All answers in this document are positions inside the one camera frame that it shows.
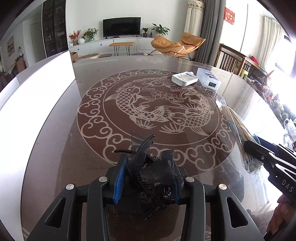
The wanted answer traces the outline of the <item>person right hand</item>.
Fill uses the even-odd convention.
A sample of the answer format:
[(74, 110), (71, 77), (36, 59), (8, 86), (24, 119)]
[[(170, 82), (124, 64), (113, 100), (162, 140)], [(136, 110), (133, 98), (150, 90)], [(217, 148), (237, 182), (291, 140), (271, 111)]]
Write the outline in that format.
[(283, 221), (290, 222), (295, 214), (295, 207), (291, 206), (285, 195), (282, 195), (278, 200), (278, 206), (274, 210), (273, 216), (266, 229), (267, 232), (271, 232), (273, 235), (278, 231)]

